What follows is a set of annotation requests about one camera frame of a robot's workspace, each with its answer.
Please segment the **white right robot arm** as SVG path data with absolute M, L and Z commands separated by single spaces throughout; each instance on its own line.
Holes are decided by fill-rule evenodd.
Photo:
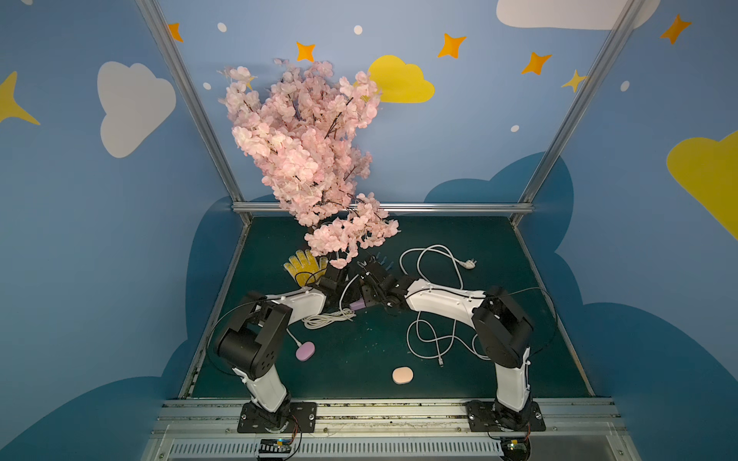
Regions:
M 472 291 L 433 284 L 408 275 L 390 275 L 376 259 L 361 265 L 368 301 L 430 313 L 475 331 L 482 354 L 495 364 L 496 411 L 521 416 L 532 408 L 529 366 L 534 325 L 519 303 L 501 287 Z

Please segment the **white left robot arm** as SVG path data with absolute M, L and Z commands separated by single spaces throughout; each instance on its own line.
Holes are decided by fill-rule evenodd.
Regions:
M 247 386 L 257 410 L 275 416 L 288 404 L 288 390 L 275 368 L 288 328 L 321 314 L 329 297 L 347 286 L 347 277 L 346 268 L 329 266 L 317 282 L 278 295 L 251 292 L 234 309 L 213 350 Z

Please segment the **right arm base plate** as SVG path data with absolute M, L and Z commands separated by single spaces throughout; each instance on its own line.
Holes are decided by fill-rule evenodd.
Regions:
M 543 432 L 546 424 L 538 403 L 528 400 L 520 411 L 512 410 L 497 401 L 467 401 L 464 404 L 472 432 Z

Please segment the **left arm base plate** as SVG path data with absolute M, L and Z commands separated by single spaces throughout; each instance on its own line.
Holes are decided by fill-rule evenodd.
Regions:
M 317 403 L 287 401 L 275 412 L 255 403 L 246 403 L 238 419 L 238 433 L 313 433 L 317 419 Z

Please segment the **purple earbud case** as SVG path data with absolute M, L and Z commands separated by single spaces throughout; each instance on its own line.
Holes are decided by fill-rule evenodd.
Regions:
M 299 361 L 305 362 L 312 358 L 315 352 L 316 347 L 312 342 L 298 343 L 295 356 Z

